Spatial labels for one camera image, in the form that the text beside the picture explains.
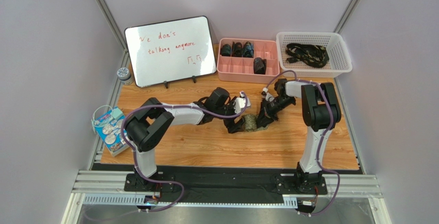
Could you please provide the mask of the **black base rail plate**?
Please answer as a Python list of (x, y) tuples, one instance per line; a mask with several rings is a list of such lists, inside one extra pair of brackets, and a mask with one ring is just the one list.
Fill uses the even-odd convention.
[(152, 181), (141, 178), (132, 165), (100, 165), (127, 170), (122, 177), (122, 191), (127, 193), (159, 193), (160, 200), (179, 203), (278, 204), (283, 195), (315, 195), (326, 197), (329, 179), (335, 173), (324, 172), (318, 185), (298, 186), (295, 169), (158, 166)]

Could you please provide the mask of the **light blue power adapter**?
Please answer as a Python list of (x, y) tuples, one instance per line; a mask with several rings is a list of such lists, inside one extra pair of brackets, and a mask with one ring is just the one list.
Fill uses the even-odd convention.
[(115, 120), (120, 119), (122, 116), (124, 116), (124, 113), (119, 108), (114, 108), (111, 111), (111, 117)]

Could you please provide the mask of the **black camouflage tie in basket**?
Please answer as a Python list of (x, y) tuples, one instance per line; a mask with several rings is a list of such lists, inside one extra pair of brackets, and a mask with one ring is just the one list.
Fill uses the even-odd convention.
[(329, 54), (324, 46), (290, 43), (285, 47), (288, 63), (303, 62), (313, 68), (323, 68), (329, 62)]

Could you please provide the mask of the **pink divided organizer box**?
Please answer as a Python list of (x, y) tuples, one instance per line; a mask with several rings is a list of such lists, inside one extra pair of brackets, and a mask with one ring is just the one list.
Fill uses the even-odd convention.
[[(220, 48), (224, 44), (232, 42), (250, 41), (254, 44), (254, 57), (224, 57), (220, 55)], [(253, 62), (256, 57), (267, 60), (266, 74), (257, 75), (253, 72)], [(276, 75), (280, 74), (279, 56), (277, 53), (277, 44), (270, 40), (252, 40), (223, 38), (219, 42), (217, 57), (218, 77), (222, 81), (249, 82), (249, 83), (269, 83)]]

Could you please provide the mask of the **rolled dark tie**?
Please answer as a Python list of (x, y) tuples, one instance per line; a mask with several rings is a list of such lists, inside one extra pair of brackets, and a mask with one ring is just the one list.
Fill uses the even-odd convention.
[(250, 41), (247, 41), (243, 45), (242, 57), (244, 58), (253, 58), (254, 57), (254, 44)]
[(230, 44), (224, 44), (222, 45), (222, 47), (220, 48), (219, 51), (221, 56), (224, 57), (231, 57), (232, 54), (232, 46)]
[(267, 60), (261, 57), (256, 57), (253, 62), (253, 72), (257, 75), (265, 75), (266, 74), (266, 64)]
[(241, 42), (232, 42), (231, 56), (242, 57), (242, 55), (243, 55), (243, 44)]

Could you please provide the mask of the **aluminium frame rail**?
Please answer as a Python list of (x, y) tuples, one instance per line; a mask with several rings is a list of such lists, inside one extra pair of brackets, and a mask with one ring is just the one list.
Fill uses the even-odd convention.
[[(78, 172), (62, 223), (76, 223), (83, 204), (142, 205), (145, 193), (130, 193), (123, 190), (126, 171), (81, 170)], [(341, 175), (337, 186), (335, 175), (325, 175), (329, 193), (337, 192), (337, 198), (367, 198), (372, 206), (372, 216), (379, 223), (389, 223), (383, 194), (374, 175)], [(244, 209), (286, 209), (297, 207), (299, 195), (281, 196), (280, 203), (188, 203), (179, 202), (173, 209), (182, 208), (244, 208)]]

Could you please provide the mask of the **white whiteboard black frame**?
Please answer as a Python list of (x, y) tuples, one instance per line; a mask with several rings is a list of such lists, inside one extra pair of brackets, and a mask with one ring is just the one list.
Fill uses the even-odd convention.
[(124, 34), (140, 88), (216, 72), (206, 16), (130, 27)]

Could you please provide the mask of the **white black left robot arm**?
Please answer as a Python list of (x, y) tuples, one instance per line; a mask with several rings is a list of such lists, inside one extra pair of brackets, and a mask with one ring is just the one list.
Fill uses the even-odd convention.
[(171, 105), (157, 98), (148, 99), (141, 107), (130, 112), (121, 125), (122, 140), (131, 148), (134, 170), (138, 177), (155, 183), (157, 172), (155, 148), (168, 129), (180, 125), (203, 125), (221, 119), (229, 133), (240, 132), (244, 119), (235, 121), (251, 106), (244, 92), (230, 97), (227, 90), (216, 88), (210, 96), (186, 105)]

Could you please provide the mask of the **small patterned round jar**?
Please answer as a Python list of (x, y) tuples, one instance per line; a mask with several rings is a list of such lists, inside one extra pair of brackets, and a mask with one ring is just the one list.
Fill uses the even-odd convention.
[(127, 67), (121, 67), (117, 70), (116, 75), (122, 85), (131, 85), (134, 82), (134, 77), (131, 69)]

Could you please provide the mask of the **green patterned tie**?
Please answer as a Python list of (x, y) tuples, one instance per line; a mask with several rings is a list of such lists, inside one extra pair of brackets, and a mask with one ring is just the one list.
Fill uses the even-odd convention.
[(255, 114), (246, 114), (243, 116), (244, 125), (243, 130), (245, 132), (256, 132), (256, 131), (263, 131), (268, 129), (269, 125), (266, 125), (264, 127), (257, 127), (257, 116)]

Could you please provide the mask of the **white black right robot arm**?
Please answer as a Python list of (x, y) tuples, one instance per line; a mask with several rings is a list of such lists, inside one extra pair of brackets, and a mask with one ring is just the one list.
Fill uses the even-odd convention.
[(322, 158), (329, 136), (341, 120), (341, 109), (333, 83), (279, 79), (277, 96), (263, 89), (261, 108), (256, 119), (258, 128), (278, 120), (278, 113), (301, 99), (302, 118), (307, 127), (305, 150), (297, 164), (295, 186), (312, 187), (323, 182)]

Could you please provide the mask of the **white plastic basket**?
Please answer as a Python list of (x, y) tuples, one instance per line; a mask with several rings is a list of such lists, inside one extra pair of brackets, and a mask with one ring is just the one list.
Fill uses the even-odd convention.
[(347, 45), (338, 33), (284, 31), (277, 33), (276, 44), (286, 76), (336, 78), (352, 71)]

